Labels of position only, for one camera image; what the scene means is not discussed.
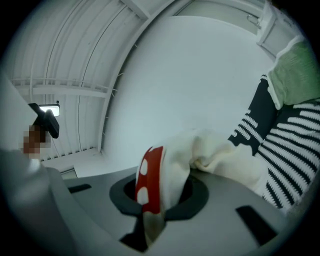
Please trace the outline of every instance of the blurred object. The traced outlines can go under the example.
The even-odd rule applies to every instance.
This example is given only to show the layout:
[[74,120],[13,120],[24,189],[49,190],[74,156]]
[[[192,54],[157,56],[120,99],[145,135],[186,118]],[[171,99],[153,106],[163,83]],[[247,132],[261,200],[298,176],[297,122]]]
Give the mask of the blurred object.
[[277,110],[320,98],[319,65],[302,36],[296,36],[280,51],[267,74],[268,92]]
[[252,154],[255,155],[275,122],[277,114],[278,111],[268,92],[267,76],[263,74],[248,110],[228,140],[235,146],[239,144],[250,146]]
[[38,115],[34,124],[43,127],[50,133],[52,138],[57,139],[59,137],[59,124],[51,109],[47,109],[45,112],[36,103],[30,103],[29,106]]
[[48,131],[40,125],[31,125],[23,137],[23,153],[30,159],[39,159],[41,148],[50,147],[48,143],[50,143]]
[[17,150],[22,148],[23,138],[37,114],[28,106],[17,89],[0,72],[0,148]]

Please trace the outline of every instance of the black fabric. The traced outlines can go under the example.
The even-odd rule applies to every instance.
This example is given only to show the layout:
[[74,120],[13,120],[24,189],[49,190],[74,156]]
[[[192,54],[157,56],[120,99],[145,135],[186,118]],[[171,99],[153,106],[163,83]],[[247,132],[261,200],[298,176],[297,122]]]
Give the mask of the black fabric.
[[[315,107],[315,109],[309,109],[309,108],[300,108],[299,106],[301,105],[305,105],[305,104],[310,104],[312,106]],[[282,124],[291,124],[291,122],[288,122],[288,119],[289,118],[294,118],[294,117],[299,117],[299,118],[302,118],[300,116],[300,112],[302,110],[304,111],[308,111],[308,112],[312,112],[312,113],[315,113],[315,114],[320,114],[320,111],[317,110],[317,106],[320,106],[320,102],[318,102],[317,100],[315,99],[311,99],[311,100],[308,100],[308,101],[304,101],[303,103],[301,104],[295,104],[295,105],[284,105],[280,110],[279,110],[279,113],[278,113],[278,116],[276,118],[276,120],[274,121],[273,123],[273,128],[276,128],[278,124],[282,123]],[[318,123],[319,124],[319,120],[316,120],[316,119],[313,119],[313,118],[308,118],[306,116],[303,117],[304,120],[306,121],[312,121],[312,122],[315,122],[315,123]],[[308,130],[312,130],[311,128],[308,128],[306,126],[304,126],[303,124],[301,124],[301,126],[303,126],[304,128],[308,129]]]
[[52,110],[48,109],[46,112],[44,112],[36,103],[30,103],[28,105],[37,114],[37,118],[34,121],[34,125],[42,127],[45,131],[48,131],[50,133],[52,138],[57,139],[59,137],[60,126]]
[[252,154],[254,155],[274,124],[277,112],[268,92],[267,77],[263,75],[247,113],[234,130],[234,133],[229,137],[229,141],[235,146],[239,144],[251,146]]

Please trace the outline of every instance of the red and white fabric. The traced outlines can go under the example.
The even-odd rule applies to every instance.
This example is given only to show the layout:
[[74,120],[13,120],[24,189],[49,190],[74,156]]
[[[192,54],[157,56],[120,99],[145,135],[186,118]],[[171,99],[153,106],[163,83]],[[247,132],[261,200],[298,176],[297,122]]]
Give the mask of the red and white fabric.
[[190,168],[230,178],[262,195],[268,168],[252,156],[250,146],[234,146],[210,129],[193,129],[153,146],[136,172],[135,200],[143,205],[148,246],[165,226],[166,210],[177,205]]

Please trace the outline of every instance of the white backdrop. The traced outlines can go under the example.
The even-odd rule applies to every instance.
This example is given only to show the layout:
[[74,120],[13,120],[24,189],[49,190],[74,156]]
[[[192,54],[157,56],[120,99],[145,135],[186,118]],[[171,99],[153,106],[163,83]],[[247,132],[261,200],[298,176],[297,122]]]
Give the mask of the white backdrop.
[[149,147],[186,129],[212,128],[227,139],[272,65],[255,37],[195,16],[151,27],[128,60],[111,105],[103,143],[107,168],[137,166]]

